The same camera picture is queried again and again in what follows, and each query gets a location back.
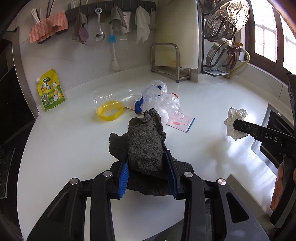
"clear plastic bag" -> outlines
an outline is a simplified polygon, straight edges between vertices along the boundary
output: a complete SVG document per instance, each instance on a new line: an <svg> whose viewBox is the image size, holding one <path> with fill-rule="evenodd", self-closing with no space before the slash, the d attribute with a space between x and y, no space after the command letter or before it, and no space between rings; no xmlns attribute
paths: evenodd
<svg viewBox="0 0 296 241"><path fill-rule="evenodd" d="M142 91L142 111L154 108L161 118L163 128L166 126L169 115L178 113L180 102L176 95L167 93L166 83L160 80L153 80Z"/></svg>

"clear plastic container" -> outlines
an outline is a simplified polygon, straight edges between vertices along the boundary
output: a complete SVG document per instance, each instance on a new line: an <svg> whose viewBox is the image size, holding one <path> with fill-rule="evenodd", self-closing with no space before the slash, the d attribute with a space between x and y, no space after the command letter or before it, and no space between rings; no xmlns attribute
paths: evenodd
<svg viewBox="0 0 296 241"><path fill-rule="evenodd" d="M97 115L106 121L116 120L125 106L135 103L133 92L129 86L114 93L94 92L94 105Z"/></svg>

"white wall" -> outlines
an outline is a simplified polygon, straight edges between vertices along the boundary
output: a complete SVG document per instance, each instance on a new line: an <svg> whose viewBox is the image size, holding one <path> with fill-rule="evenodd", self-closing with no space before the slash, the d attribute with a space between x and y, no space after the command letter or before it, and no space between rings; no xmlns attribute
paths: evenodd
<svg viewBox="0 0 296 241"><path fill-rule="evenodd" d="M115 72L110 68L113 58L111 44L108 42L110 26L108 23L101 24L106 37L103 42L96 42L95 35L98 32L96 15L89 16L87 30L90 38L87 46L71 40L74 27L72 22L69 24L68 32L54 35L43 44L30 43L29 32L35 25L30 9L39 8L42 4L41 14L45 17L47 2L48 0L31 0L17 15L10 27L10 29L20 27L22 63L36 105L41 104L36 79L52 68L58 73L63 91ZM52 14L66 10L68 2L70 0L56 1ZM140 41L138 44L136 44L136 31L124 35L115 33L115 35L116 57L121 66L119 71L150 65L149 49L150 45L155 42L155 32L150 32L146 42Z"/></svg>
<svg viewBox="0 0 296 241"><path fill-rule="evenodd" d="M235 75L244 78L264 89L279 99L284 105L287 106L289 110L292 110L287 86L270 73L252 64L247 64Z"/></svg>

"pink sponge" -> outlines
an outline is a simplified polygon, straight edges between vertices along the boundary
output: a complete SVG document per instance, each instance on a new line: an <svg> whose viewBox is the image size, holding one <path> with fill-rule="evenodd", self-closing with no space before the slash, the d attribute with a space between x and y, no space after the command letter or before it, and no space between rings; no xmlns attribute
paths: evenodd
<svg viewBox="0 0 296 241"><path fill-rule="evenodd" d="M69 24L67 21L65 11L59 12L32 27L29 33L30 42L39 43L47 39L48 37L54 35L56 32L68 28Z"/></svg>

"crumpled paper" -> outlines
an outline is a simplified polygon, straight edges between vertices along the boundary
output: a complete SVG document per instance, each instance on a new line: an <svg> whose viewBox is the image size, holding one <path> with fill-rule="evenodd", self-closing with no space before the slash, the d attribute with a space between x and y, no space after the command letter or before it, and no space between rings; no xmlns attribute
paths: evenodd
<svg viewBox="0 0 296 241"><path fill-rule="evenodd" d="M224 124L227 126L228 136L232 137L235 140L248 136L248 134L243 133L241 131L237 131L233 128L233 123L235 120L243 121L246 116L247 116L247 111L245 109L237 110L235 108L230 107L230 109L228 110L228 117L224 121Z"/></svg>

